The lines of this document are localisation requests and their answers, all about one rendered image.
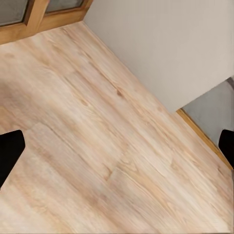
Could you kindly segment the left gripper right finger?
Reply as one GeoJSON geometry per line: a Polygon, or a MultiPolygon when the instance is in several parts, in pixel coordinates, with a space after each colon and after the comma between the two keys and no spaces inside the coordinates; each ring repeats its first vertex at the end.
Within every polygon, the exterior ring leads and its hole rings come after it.
{"type": "Polygon", "coordinates": [[[230,130],[222,130],[218,146],[222,154],[234,168],[234,132],[230,130]]]}

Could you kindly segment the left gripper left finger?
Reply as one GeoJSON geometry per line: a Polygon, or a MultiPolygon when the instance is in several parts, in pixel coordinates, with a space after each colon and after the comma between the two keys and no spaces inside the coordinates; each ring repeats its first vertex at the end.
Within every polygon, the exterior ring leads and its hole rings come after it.
{"type": "Polygon", "coordinates": [[[21,130],[0,135],[0,188],[25,149],[21,130]]]}

